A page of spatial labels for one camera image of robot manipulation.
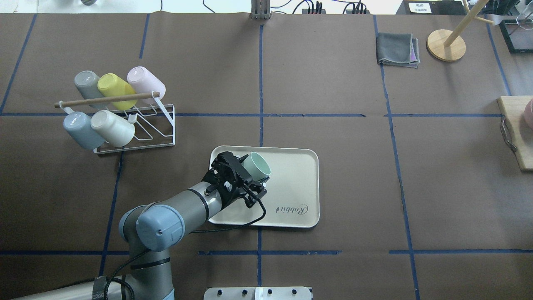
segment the gray towel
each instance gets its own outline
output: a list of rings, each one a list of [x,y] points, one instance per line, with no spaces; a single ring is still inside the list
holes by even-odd
[[[412,34],[378,33],[376,53],[384,65],[417,68],[420,63],[418,39]]]

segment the beige tray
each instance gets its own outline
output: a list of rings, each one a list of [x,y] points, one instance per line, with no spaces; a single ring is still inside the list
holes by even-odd
[[[265,217],[255,226],[309,228],[320,219],[318,157],[309,149],[219,146],[211,153],[212,162],[218,153],[229,151],[244,156],[250,152],[261,154],[272,170],[266,183],[268,191],[262,201]],[[213,224],[245,224],[263,214],[256,204],[248,209],[239,199],[216,214]]]

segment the blue tape line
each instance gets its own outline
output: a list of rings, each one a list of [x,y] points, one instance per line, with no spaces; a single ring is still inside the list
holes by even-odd
[[[263,147],[263,27],[259,26],[259,147]],[[263,247],[263,229],[257,228],[257,286],[263,285],[261,278],[263,273],[263,257],[261,249]]]
[[[492,45],[492,50],[494,51],[494,56],[496,57],[496,62],[498,63],[500,74],[502,75],[505,90],[507,91],[507,95],[511,96],[511,89],[509,89],[507,77],[505,76],[505,72],[503,72],[502,62],[499,59],[498,51],[496,50],[496,44],[494,43],[494,39],[492,38],[492,32],[490,31],[490,26],[488,24],[486,24],[486,26],[487,26],[487,32],[489,33],[490,44]]]
[[[366,117],[364,114],[220,114],[220,113],[176,113],[176,117]],[[58,117],[66,116],[65,113],[4,113],[10,117]]]
[[[107,255],[130,255],[129,251],[108,251]]]
[[[440,250],[414,250],[415,254],[513,254],[531,253],[533,249],[440,249]],[[391,250],[389,254],[409,254],[409,250]]]
[[[339,255],[341,250],[265,250],[261,252],[263,255]]]
[[[374,31],[377,33],[377,18],[376,15],[372,16],[374,18]],[[401,202],[403,205],[403,222],[405,224],[405,232],[407,236],[407,246],[409,247],[409,259],[411,262],[411,274],[413,275],[413,285],[415,287],[415,297],[416,300],[420,300],[420,291],[418,290],[418,277],[416,275],[416,264],[415,264],[415,254],[413,252],[413,242],[411,240],[411,230],[409,228],[409,216],[407,215],[407,205],[405,202],[405,193],[403,190],[403,182],[401,177],[401,170],[400,170],[400,160],[398,158],[398,149],[396,147],[396,137],[394,135],[394,125],[392,123],[392,112],[391,112],[391,104],[389,102],[389,93],[387,92],[387,87],[385,84],[385,69],[383,68],[383,64],[379,65],[379,68],[381,70],[381,79],[383,81],[383,93],[385,95],[386,105],[387,105],[387,118],[389,119],[389,127],[391,131],[391,139],[392,139],[392,149],[394,152],[394,161],[396,164],[396,174],[398,176],[398,181],[400,183],[400,192],[401,192]]]
[[[263,27],[259,26],[259,147],[263,147]]]
[[[199,251],[198,255],[257,255],[256,250]]]
[[[263,273],[263,228],[259,226],[257,228],[257,286],[260,287],[263,285],[263,279],[261,275]]]
[[[257,255],[258,253],[255,250],[220,250],[199,251],[198,255]],[[341,253],[341,250],[261,250],[261,255],[339,255]]]
[[[42,250],[42,251],[0,251],[0,255],[102,255],[102,251],[64,251],[64,250]]]
[[[115,180],[115,189],[113,191],[113,201],[111,202],[111,210],[109,212],[109,220],[107,222],[106,239],[103,244],[102,260],[100,261],[99,276],[103,276],[103,269],[106,265],[107,247],[109,245],[109,236],[111,235],[111,226],[113,224],[113,216],[115,214],[115,205],[117,203],[118,183],[120,181],[120,175],[122,174],[122,166],[124,159],[124,152],[120,153],[120,160],[118,161],[117,179]]]
[[[139,52],[139,59],[142,59],[144,54],[144,43],[146,42],[146,33],[148,32],[148,22],[150,21],[150,14],[146,14],[146,22],[144,23],[144,34],[142,35],[141,51]]]
[[[366,117],[364,114],[264,114],[265,117]]]
[[[391,117],[503,117],[502,114],[390,114]]]
[[[61,117],[66,116],[66,113],[5,113],[4,117]]]
[[[260,114],[202,114],[202,113],[176,113],[176,117],[259,117]]]
[[[19,58],[17,59],[17,63],[15,64],[15,69],[13,69],[13,73],[11,74],[11,79],[9,79],[9,83],[7,84],[7,89],[5,90],[4,99],[2,100],[2,104],[0,105],[0,116],[2,115],[5,107],[5,103],[7,102],[7,97],[9,96],[9,92],[11,91],[11,85],[13,84],[13,81],[15,80],[15,75],[17,74],[17,70],[19,69],[20,61],[22,60],[22,55],[24,54],[24,49],[26,49],[26,45],[28,45],[28,40],[30,39],[31,31],[33,30],[33,26],[35,25],[35,20],[37,19],[37,14],[34,14],[33,19],[31,20],[30,28],[28,29],[28,33],[26,33],[26,39],[24,40],[24,43],[22,44],[22,48],[20,49]]]

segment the metal plate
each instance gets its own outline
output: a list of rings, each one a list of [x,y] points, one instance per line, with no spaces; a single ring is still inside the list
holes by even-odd
[[[208,288],[204,300],[312,300],[313,289],[307,287],[238,287]]]

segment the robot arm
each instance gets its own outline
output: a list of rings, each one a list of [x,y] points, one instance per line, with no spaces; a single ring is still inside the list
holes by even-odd
[[[255,181],[243,167],[246,157],[248,155],[239,158],[231,152],[220,153],[200,183],[166,201],[136,207],[121,218],[119,230],[129,245],[131,274],[111,278],[113,282],[107,277],[98,277],[94,283],[48,291],[19,300],[132,299],[124,283],[134,291],[136,299],[173,300],[168,248],[235,200],[242,198],[251,208],[267,193],[263,184],[269,177]]]
[[[242,165],[247,157],[220,153],[200,183],[166,201],[144,207],[135,224],[142,243],[152,251],[163,251],[239,198],[251,208],[267,193],[263,183],[269,177],[255,181]],[[123,227],[133,210],[120,221],[124,238]]]

